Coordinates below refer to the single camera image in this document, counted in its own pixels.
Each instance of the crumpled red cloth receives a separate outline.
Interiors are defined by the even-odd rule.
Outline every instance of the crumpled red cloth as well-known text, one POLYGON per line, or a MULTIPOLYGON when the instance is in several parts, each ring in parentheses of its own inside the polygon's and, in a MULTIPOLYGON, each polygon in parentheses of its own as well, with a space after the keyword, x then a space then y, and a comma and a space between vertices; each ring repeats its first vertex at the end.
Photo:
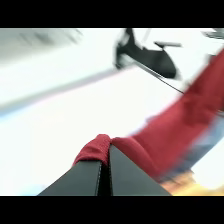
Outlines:
POLYGON ((76 157, 108 163, 110 144, 116 146, 149 176, 156 179, 171 169, 189 145, 212 122, 224 105, 224 50, 173 105, 133 136, 110 139, 100 134, 76 157))

